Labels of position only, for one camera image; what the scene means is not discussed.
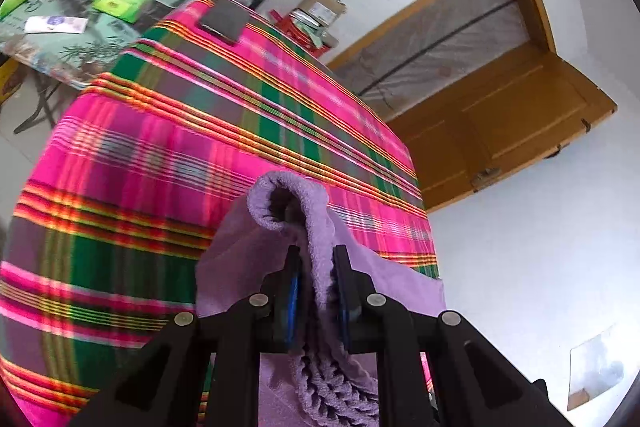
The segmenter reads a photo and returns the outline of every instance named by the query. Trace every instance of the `tiled floor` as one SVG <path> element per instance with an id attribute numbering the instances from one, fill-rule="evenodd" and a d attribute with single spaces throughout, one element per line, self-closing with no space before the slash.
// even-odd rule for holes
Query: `tiled floor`
<path id="1" fill-rule="evenodd" d="M 56 120 L 77 95 L 75 89 L 65 85 L 52 95 L 49 102 Z M 37 102 L 38 93 L 30 71 L 22 87 L 2 104 L 0 110 L 0 227 L 3 229 L 6 229 L 22 186 L 51 134 L 44 112 L 34 127 L 14 134 L 14 128 L 35 110 Z"/>

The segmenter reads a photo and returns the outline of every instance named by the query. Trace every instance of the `lavender cloth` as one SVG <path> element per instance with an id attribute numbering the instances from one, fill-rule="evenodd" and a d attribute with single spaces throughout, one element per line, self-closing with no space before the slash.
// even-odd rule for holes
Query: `lavender cloth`
<path id="1" fill-rule="evenodd" d="M 322 185 L 268 172 L 233 203 L 196 267 L 196 312 L 206 317 L 256 293 L 266 274 L 282 268 L 289 245 L 300 247 L 299 313 L 307 320 L 288 355 L 260 358 L 260 427 L 378 425 L 375 355 L 349 356 L 338 339 L 335 245 L 346 245 L 351 266 L 410 311 L 435 316 L 445 308 L 441 281 L 358 244 L 327 203 Z"/>

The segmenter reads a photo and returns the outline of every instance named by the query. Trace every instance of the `table leg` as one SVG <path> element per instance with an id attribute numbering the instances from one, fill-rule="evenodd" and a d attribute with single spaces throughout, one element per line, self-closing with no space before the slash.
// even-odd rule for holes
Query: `table leg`
<path id="1" fill-rule="evenodd" d="M 29 118 L 27 118 L 24 122 L 22 122 L 18 127 L 14 129 L 14 134 L 21 133 L 22 131 L 25 131 L 39 123 L 36 121 L 36 118 L 43 109 L 47 120 L 49 120 L 51 128 L 53 129 L 56 125 L 56 121 L 53 118 L 53 113 L 51 112 L 51 108 L 49 107 L 49 99 L 51 95 L 54 94 L 60 87 L 60 83 L 38 71 L 35 71 L 34 81 L 36 83 L 36 89 L 38 90 L 38 107 L 36 107 L 36 110 Z M 49 87 L 51 86 L 52 81 L 55 82 L 55 86 L 53 86 L 53 88 L 47 92 L 47 89 L 49 89 Z"/>

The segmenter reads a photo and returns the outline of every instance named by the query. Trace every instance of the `wooden door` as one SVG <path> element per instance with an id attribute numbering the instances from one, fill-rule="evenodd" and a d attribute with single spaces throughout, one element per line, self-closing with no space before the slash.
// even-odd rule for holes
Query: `wooden door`
<path id="1" fill-rule="evenodd" d="M 531 42 L 389 123 L 409 147 L 425 206 L 435 210 L 566 146 L 616 104 Z"/>

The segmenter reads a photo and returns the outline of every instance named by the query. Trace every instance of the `patterned tablecloth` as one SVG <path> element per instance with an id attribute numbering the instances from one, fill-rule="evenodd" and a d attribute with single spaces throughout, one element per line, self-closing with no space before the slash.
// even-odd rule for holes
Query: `patterned tablecloth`
<path id="1" fill-rule="evenodd" d="M 153 0 L 134 24 L 92 8 L 94 0 L 28 0 L 0 22 L 0 52 L 84 89 L 109 70 L 123 48 L 186 0 Z M 88 18 L 84 34 L 25 34 L 31 16 Z"/>
<path id="2" fill-rule="evenodd" d="M 100 74 L 20 195 L 0 265 L 0 374 L 36 427 L 64 425 L 193 310 L 198 256 L 272 169 L 323 183 L 359 242 L 438 276 L 400 140 L 258 16 L 236 46 L 201 31 L 212 4 L 177 10 Z"/>

